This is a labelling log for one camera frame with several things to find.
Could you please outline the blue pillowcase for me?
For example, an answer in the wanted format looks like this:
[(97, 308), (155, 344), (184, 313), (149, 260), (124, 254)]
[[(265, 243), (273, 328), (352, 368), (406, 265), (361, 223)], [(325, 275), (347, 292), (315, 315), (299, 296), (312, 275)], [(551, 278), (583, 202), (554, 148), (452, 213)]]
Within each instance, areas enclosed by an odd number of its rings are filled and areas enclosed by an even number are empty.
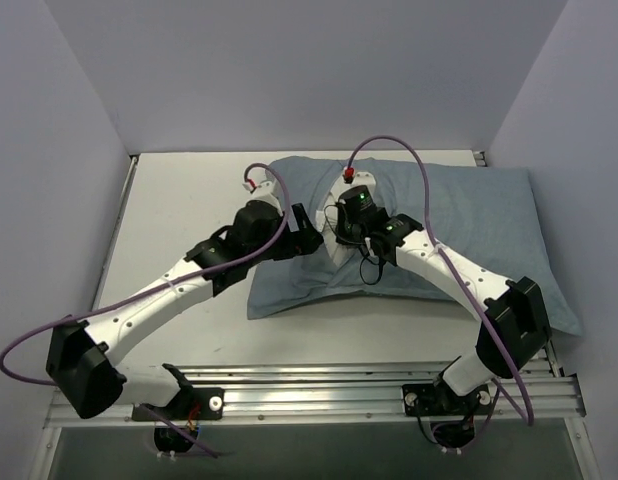
[[(527, 276), (542, 290), (550, 325), (583, 332), (552, 273), (529, 175), (524, 169), (454, 167), (414, 161), (358, 159), (355, 166), (376, 179), (374, 201), (392, 214), (423, 221), (430, 209), (435, 237), (488, 270), (518, 280)], [(341, 295), (447, 300), (421, 277), (388, 266), (376, 285), (373, 269), (354, 254), (336, 267), (325, 248), (310, 256), (265, 262), (256, 270), (247, 301), (250, 320), (322, 298)]]

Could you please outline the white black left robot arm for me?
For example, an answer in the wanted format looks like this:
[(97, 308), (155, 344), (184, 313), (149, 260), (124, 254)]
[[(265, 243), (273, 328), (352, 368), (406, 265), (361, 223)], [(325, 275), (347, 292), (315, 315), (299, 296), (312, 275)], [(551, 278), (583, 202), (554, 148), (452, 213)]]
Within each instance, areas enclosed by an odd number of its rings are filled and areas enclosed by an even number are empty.
[(196, 244), (141, 299), (70, 321), (54, 328), (46, 370), (82, 419), (96, 417), (115, 404), (145, 404), (168, 419), (183, 419), (207, 399), (175, 366), (130, 368), (125, 356), (150, 334), (189, 308), (210, 300), (244, 280), (267, 260), (288, 260), (315, 253), (322, 235), (304, 207), (292, 212), (291, 230), (278, 209), (252, 200), (230, 225)]

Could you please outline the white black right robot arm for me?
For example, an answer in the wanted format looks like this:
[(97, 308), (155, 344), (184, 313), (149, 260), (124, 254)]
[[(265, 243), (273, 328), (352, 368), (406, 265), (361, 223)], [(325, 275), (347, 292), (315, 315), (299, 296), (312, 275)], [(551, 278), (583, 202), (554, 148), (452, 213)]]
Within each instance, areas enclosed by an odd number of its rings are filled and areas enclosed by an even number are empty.
[(514, 378), (548, 343), (551, 328), (536, 282), (513, 281), (473, 263), (437, 240), (428, 224), (389, 215), (364, 184), (332, 192), (339, 244), (364, 246), (380, 264), (422, 277), (481, 323), (473, 350), (446, 367), (432, 390), (439, 409), (456, 412), (479, 386), (496, 377)]

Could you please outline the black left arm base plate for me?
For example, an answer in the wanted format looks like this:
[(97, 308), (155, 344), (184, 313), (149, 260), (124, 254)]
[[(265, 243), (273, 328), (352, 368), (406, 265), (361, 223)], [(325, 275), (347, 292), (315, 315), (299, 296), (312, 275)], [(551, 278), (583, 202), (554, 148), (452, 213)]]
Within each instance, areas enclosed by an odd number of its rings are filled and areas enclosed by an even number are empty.
[(216, 421), (223, 417), (225, 390), (220, 387), (181, 389), (166, 406), (148, 409), (170, 421)]

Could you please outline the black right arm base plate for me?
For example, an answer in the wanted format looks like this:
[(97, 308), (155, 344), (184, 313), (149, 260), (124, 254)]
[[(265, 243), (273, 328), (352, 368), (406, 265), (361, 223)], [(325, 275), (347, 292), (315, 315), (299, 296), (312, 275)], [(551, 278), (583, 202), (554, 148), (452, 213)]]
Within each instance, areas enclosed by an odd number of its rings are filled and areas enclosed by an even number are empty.
[(493, 398), (486, 384), (464, 396), (444, 382), (413, 383), (401, 386), (405, 414), (410, 417), (470, 417), (486, 415)]

